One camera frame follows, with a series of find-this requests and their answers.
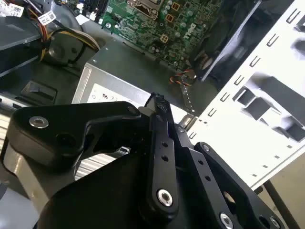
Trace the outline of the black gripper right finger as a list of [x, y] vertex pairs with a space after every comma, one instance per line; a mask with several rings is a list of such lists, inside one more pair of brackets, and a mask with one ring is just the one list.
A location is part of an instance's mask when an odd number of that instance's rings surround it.
[[179, 212], [169, 229], [283, 229], [279, 217], [205, 142], [193, 145], [168, 106]]

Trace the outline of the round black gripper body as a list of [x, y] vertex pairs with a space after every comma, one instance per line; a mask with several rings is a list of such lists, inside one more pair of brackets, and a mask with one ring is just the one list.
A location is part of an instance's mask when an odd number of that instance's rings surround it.
[[132, 153], [57, 192], [40, 229], [168, 229], [179, 206], [175, 150]]

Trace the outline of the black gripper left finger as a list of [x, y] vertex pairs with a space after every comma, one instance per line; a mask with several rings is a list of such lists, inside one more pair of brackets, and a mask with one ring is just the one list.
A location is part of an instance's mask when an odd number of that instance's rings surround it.
[[175, 150], [168, 106], [152, 94], [140, 108], [123, 101], [18, 109], [7, 130], [7, 170], [41, 215], [57, 192], [123, 156]]

